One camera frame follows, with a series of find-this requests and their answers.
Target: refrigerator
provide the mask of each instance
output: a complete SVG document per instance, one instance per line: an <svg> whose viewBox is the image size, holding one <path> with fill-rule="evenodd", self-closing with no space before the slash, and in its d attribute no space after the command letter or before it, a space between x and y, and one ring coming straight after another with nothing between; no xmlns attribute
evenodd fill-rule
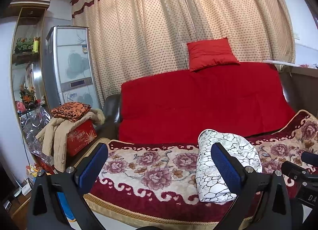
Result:
<svg viewBox="0 0 318 230"><path fill-rule="evenodd" d="M78 101L101 109L89 46L89 29L54 26L46 38L43 80L50 109Z"/></svg>

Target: red blanket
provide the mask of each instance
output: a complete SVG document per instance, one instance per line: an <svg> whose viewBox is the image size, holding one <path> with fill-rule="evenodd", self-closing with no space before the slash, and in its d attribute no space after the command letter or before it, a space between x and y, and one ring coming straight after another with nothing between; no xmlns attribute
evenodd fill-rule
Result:
<svg viewBox="0 0 318 230"><path fill-rule="evenodd" d="M197 143L204 129L251 136L295 115L276 68L256 62L139 78L121 95L119 140L137 144Z"/></svg>

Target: blue object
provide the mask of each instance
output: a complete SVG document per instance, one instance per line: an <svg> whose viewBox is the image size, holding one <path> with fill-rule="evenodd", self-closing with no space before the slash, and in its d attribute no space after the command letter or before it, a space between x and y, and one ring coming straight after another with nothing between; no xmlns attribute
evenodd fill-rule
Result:
<svg viewBox="0 0 318 230"><path fill-rule="evenodd" d="M95 153L92 160L89 161L88 165L86 166L82 174L79 176L78 188L79 188L79 192L82 195L88 193L91 190L107 158L108 158L108 148L107 148L107 145L103 144ZM89 157L86 157L83 159L82 162L84 164L82 164L82 166L85 166L85 159L89 159ZM75 217L65 198L64 193L58 192L57 194L66 217L70 219L71 221L75 220Z"/></svg>
<svg viewBox="0 0 318 230"><path fill-rule="evenodd" d="M107 145L103 144L79 177L79 188L82 194L88 193L99 175L108 157Z"/></svg>
<svg viewBox="0 0 318 230"><path fill-rule="evenodd" d="M67 200L66 200L66 198L65 198L64 193L63 193L63 192L58 192L57 194L58 194L58 200L60 201L60 204L61 204L61 206L62 206L62 209L63 209L63 211L64 211L64 214L66 215L66 217L67 217L69 220L73 221L73 220L75 219L75 217L74 217L74 215L73 215L73 213L72 213L72 211L71 211L70 206L69 206L68 203L67 203Z"/></svg>
<svg viewBox="0 0 318 230"><path fill-rule="evenodd" d="M212 160L231 193L241 193L241 177L216 144L211 147Z"/></svg>

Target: curtain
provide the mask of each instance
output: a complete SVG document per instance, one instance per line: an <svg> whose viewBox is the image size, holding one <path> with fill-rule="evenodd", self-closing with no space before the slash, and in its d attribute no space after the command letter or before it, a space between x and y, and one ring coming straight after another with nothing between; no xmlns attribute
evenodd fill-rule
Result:
<svg viewBox="0 0 318 230"><path fill-rule="evenodd" d="M184 0L72 0L73 22L89 27L101 103L122 83L187 69L196 40Z"/></svg>
<svg viewBox="0 0 318 230"><path fill-rule="evenodd" d="M295 63L284 0L186 0L198 39L227 37L239 61Z"/></svg>

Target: clear plastic bag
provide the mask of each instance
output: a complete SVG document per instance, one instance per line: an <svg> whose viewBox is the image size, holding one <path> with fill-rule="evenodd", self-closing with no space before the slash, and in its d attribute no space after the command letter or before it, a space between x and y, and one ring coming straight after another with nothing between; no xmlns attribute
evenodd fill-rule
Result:
<svg viewBox="0 0 318 230"><path fill-rule="evenodd" d="M50 120L51 116L42 106L37 107L35 110L21 117L21 126L26 138L27 148L32 154L40 157L48 165L50 165L52 157L42 153L42 144L35 136Z"/></svg>

